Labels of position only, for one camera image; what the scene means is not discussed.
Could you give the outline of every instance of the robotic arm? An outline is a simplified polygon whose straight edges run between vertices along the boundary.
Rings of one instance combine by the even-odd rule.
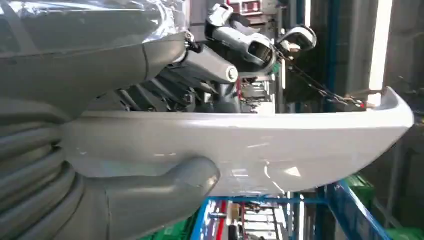
[[[253,28],[232,19],[234,10],[227,4],[216,4],[206,20],[205,36],[208,40],[227,46],[241,54],[243,59],[261,69],[273,65],[277,55],[287,60],[294,59],[295,53],[315,48],[317,36],[306,26],[297,26],[272,44],[271,40],[257,33]]]

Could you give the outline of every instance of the metal pipe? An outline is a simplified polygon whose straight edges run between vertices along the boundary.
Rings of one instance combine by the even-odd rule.
[[[402,140],[400,139],[393,147],[393,165],[391,167],[390,185],[388,189],[387,214],[393,214],[399,198],[399,188],[402,179],[402,170],[404,169]],[[389,227],[389,220],[386,218],[384,227]]]

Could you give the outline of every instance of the fluorescent light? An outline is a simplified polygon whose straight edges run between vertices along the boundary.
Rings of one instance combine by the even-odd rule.
[[[369,75],[370,90],[381,90],[383,88],[392,4],[393,0],[378,1],[371,71]]]
[[[280,224],[277,224],[277,230],[278,230],[278,239],[284,239],[283,238],[283,234],[282,234],[282,229],[281,229],[281,226],[280,226]]]
[[[305,25],[311,26],[311,0],[305,0]]]
[[[281,67],[279,69],[282,89],[286,89],[286,60],[281,60]]]
[[[298,240],[304,240],[305,234],[305,203],[301,201],[299,204],[299,238]]]

